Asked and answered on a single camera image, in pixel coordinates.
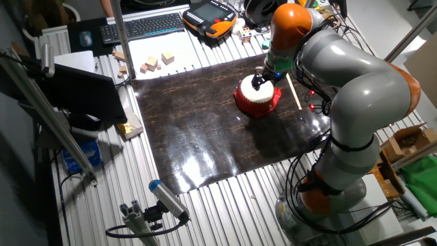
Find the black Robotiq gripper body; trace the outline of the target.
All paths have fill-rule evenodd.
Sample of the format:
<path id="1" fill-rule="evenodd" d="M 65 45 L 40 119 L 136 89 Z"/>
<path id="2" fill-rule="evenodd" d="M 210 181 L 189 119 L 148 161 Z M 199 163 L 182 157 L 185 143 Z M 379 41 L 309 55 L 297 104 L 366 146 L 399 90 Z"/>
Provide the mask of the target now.
<path id="1" fill-rule="evenodd" d="M 255 67 L 255 74 L 259 75 L 260 80 L 264 79 L 266 81 L 270 81 L 273 85 L 276 85 L 280 80 L 283 79 L 283 75 L 280 72 L 272 71 L 265 66 Z"/>

